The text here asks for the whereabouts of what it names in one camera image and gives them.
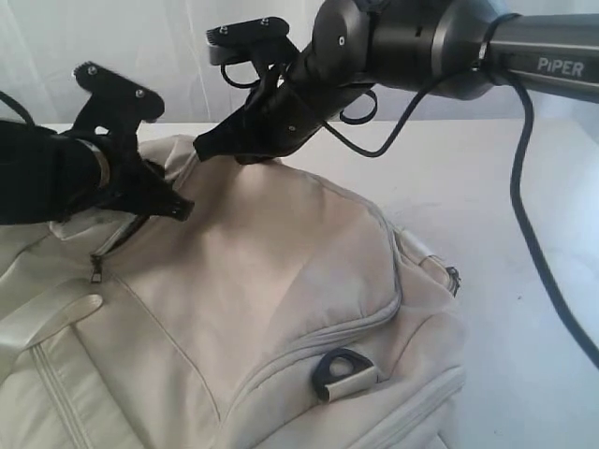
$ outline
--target white table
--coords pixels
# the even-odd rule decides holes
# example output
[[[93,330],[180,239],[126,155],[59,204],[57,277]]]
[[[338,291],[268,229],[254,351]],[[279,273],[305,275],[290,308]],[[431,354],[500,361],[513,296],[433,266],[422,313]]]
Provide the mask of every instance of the white table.
[[[392,123],[340,126],[374,149]],[[142,140],[209,125],[149,125]],[[321,132],[287,163],[379,204],[456,265],[470,339],[464,449],[599,447],[599,372],[559,321],[509,202],[521,121],[410,123],[387,156],[361,158]],[[529,213],[562,290],[599,341],[599,146],[574,122],[537,123]]]

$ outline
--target bag strap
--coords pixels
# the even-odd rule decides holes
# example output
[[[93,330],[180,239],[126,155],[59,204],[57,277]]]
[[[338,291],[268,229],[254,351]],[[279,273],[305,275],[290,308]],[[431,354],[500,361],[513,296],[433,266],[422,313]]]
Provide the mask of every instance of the bag strap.
[[[102,306],[90,284],[74,279],[38,295],[0,320],[0,385],[12,372],[19,355],[82,320]]]

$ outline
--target black zipper pull loop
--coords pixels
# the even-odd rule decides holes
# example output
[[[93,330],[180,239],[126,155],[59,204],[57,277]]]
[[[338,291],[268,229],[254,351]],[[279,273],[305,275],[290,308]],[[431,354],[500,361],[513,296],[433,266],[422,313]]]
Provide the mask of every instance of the black zipper pull loop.
[[[98,284],[102,283],[102,256],[100,255],[92,255],[92,267],[94,267],[94,271],[92,271],[92,279],[90,279],[90,283]]]

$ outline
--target white curtain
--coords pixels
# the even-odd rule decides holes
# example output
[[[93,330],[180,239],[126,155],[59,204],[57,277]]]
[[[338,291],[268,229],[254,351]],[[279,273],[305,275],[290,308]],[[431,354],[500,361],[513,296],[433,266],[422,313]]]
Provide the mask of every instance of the white curtain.
[[[219,122],[246,92],[229,88],[208,64],[206,30],[279,16],[300,48],[310,39],[322,0],[0,0],[0,90],[16,97],[39,123],[70,123],[87,95],[71,78],[92,60],[156,90],[166,100],[162,122]],[[596,0],[508,0],[523,14],[599,12]],[[233,71],[242,80],[245,69]],[[412,94],[384,91],[378,120],[397,118]],[[536,95],[541,116],[595,123],[597,110]],[[0,109],[0,116],[7,110]],[[511,118],[521,115],[511,93],[496,89],[475,102],[428,99],[416,119]]]

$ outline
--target beige bag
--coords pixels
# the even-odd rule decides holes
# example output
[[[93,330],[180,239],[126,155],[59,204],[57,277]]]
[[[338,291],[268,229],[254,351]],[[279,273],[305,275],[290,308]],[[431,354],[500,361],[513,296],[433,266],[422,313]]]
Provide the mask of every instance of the beige bag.
[[[187,222],[0,228],[1,449],[450,445],[454,272],[314,175],[142,147]]]

